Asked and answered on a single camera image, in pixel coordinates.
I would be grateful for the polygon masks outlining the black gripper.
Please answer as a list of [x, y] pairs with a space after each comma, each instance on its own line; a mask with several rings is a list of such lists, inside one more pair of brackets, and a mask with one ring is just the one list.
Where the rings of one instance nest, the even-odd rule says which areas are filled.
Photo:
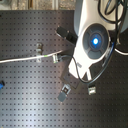
[[[54, 63], [58, 63], [58, 62], [62, 61], [61, 54], [55, 54], [52, 56], [52, 58], [53, 58]], [[68, 70], [64, 70], [62, 72], [60, 79], [65, 83], [65, 85], [63, 86], [63, 88], [61, 89], [61, 91], [59, 93], [58, 100], [60, 102], [63, 102], [66, 99], [69, 92], [71, 91], [71, 87], [76, 89], [78, 87], [80, 81], [77, 78], [75, 78], [72, 74], [70, 74]]]

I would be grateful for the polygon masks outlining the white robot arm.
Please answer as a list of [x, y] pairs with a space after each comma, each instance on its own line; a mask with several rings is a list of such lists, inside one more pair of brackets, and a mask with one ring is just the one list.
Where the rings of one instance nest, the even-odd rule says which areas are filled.
[[62, 27], [57, 28], [61, 37], [75, 44], [73, 55], [56, 53], [53, 56], [55, 63], [64, 58], [70, 58], [68, 65], [69, 73], [83, 83], [90, 84], [98, 76], [91, 78], [89, 68], [101, 61], [106, 55], [110, 45], [109, 30], [98, 12], [100, 0], [77, 0], [74, 12], [74, 30], [76, 35], [71, 34]]

